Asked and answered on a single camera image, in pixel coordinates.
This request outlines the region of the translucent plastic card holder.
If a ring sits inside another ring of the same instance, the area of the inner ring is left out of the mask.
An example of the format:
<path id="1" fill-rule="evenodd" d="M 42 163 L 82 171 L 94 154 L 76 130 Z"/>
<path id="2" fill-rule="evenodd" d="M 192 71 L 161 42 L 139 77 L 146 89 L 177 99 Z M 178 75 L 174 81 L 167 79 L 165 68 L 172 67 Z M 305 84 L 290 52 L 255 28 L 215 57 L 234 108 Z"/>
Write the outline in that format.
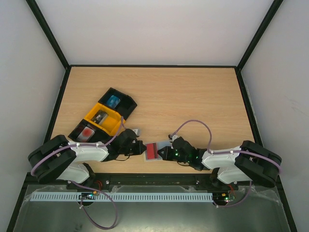
<path id="1" fill-rule="evenodd" d="M 147 143 L 145 150 L 145 161 L 162 160 L 162 157 L 158 154 L 158 151 L 166 146 L 171 147 L 171 142 L 169 140 Z"/>

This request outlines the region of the red striped card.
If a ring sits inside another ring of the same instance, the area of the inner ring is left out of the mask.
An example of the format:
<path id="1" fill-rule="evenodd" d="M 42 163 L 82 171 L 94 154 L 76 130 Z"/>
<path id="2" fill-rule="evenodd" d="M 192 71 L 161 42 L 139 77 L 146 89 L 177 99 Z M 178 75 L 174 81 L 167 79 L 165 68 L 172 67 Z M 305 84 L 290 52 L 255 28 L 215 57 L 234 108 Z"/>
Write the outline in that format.
<path id="1" fill-rule="evenodd" d="M 147 146 L 147 161 L 161 160 L 162 158 L 158 155 L 157 143 L 149 143 Z"/>

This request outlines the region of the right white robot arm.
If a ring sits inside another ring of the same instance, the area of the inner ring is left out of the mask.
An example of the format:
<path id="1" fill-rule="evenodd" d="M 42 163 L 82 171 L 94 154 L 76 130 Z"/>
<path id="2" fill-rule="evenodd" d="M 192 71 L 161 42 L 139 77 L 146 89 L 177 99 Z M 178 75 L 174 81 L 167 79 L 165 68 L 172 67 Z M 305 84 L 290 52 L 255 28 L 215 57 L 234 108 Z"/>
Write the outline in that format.
<path id="1" fill-rule="evenodd" d="M 243 141 L 230 149 L 194 148 L 182 137 L 175 136 L 171 145 L 157 151 L 166 161 L 187 163 L 197 171 L 213 170 L 211 185 L 222 189 L 234 182 L 251 181 L 266 188 L 276 185 L 282 158 L 252 141 Z"/>

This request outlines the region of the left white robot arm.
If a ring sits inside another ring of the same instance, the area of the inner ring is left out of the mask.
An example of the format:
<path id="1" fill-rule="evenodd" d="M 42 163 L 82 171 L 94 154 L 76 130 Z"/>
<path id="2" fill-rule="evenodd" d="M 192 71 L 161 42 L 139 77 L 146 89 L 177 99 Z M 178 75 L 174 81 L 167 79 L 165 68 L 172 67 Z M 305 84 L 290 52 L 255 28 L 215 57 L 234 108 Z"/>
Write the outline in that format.
<path id="1" fill-rule="evenodd" d="M 126 129 L 106 143 L 74 142 L 58 135 L 29 154 L 30 173 L 40 184 L 55 180 L 81 184 L 93 173 L 88 161 L 107 162 L 120 155 L 131 157 L 146 151 L 146 145 L 137 139 L 137 132 Z"/>

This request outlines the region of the black card in bin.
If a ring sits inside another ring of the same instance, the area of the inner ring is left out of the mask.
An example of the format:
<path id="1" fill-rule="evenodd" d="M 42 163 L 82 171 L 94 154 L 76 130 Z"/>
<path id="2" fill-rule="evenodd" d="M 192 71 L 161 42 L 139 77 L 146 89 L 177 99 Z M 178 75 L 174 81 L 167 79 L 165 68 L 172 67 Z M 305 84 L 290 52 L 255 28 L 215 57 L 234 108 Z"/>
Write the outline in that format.
<path id="1" fill-rule="evenodd" d="M 91 121 L 95 124 L 101 125 L 107 117 L 108 114 L 106 112 L 98 110 L 96 114 L 92 117 Z"/>

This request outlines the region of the white red card in bin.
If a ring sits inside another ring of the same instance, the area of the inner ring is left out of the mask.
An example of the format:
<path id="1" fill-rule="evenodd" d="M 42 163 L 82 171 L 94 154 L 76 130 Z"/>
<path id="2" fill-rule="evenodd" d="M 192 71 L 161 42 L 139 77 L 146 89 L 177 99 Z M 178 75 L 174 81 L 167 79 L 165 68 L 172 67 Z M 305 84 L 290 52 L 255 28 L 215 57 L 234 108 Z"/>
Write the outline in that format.
<path id="1" fill-rule="evenodd" d="M 78 142 L 86 143 L 95 134 L 95 131 L 90 127 L 85 127 L 81 133 L 77 136 L 76 140 Z"/>

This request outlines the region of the blue card in bin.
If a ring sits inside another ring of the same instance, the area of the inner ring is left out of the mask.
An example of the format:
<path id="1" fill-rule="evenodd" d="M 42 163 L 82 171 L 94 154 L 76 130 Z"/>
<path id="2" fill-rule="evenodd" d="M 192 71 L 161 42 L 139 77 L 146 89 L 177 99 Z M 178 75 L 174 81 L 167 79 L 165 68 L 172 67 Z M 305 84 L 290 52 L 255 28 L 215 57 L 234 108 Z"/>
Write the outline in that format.
<path id="1" fill-rule="evenodd" d="M 120 101 L 121 100 L 119 97 L 111 95 L 110 98 L 106 101 L 106 105 L 114 109 L 120 103 Z"/>

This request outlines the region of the yellow bin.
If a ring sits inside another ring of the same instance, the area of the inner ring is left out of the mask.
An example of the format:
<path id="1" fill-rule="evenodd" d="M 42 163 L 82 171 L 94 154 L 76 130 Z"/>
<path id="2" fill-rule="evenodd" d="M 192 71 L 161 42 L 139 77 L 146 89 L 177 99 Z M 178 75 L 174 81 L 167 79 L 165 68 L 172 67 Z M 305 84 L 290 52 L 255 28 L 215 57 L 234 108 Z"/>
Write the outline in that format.
<path id="1" fill-rule="evenodd" d="M 84 120 L 114 136 L 120 127 L 121 115 L 103 104 L 96 103 Z"/>

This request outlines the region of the black bin far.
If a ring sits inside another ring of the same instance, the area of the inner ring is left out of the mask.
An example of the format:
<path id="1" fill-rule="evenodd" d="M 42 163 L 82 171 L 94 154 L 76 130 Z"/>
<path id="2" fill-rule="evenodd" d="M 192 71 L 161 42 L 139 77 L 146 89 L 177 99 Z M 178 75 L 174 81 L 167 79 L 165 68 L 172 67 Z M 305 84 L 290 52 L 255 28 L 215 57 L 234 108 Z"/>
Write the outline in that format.
<path id="1" fill-rule="evenodd" d="M 127 120 L 137 107 L 132 97 L 112 87 L 99 99 L 98 103 L 116 111 L 124 120 Z"/>

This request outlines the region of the black bin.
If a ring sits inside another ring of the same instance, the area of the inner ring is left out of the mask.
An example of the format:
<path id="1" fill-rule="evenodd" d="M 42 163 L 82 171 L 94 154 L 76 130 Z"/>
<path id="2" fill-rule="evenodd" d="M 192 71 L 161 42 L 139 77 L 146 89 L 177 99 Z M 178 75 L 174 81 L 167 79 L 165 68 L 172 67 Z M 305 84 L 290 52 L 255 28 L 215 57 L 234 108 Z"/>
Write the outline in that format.
<path id="1" fill-rule="evenodd" d="M 124 120 L 127 120 L 137 107 L 132 97 L 112 87 L 99 99 L 98 103 L 116 111 Z"/>
<path id="2" fill-rule="evenodd" d="M 81 120 L 68 137 L 80 143 L 107 142 L 112 138 L 107 132 L 84 119 Z"/>

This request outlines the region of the black bin near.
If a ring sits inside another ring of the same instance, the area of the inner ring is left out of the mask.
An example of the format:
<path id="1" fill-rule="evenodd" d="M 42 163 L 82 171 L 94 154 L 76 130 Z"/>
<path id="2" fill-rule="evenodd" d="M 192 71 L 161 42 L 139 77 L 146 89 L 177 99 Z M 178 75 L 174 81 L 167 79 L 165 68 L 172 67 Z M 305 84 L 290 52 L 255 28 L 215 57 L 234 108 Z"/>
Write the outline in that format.
<path id="1" fill-rule="evenodd" d="M 84 119 L 81 120 L 68 137 L 80 143 L 107 142 L 112 138 L 107 132 Z"/>

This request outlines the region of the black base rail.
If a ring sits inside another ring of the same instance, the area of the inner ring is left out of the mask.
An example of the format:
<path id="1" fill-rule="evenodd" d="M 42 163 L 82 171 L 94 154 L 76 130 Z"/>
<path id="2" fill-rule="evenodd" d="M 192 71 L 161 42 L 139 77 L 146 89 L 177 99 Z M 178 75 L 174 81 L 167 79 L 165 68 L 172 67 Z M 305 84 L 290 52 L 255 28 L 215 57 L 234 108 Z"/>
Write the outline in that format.
<path id="1" fill-rule="evenodd" d="M 102 184 L 102 190 L 111 190 L 115 186 L 193 186 L 196 190 L 210 192 L 238 190 L 239 186 L 220 184 L 212 174 L 95 174 L 90 187 Z"/>

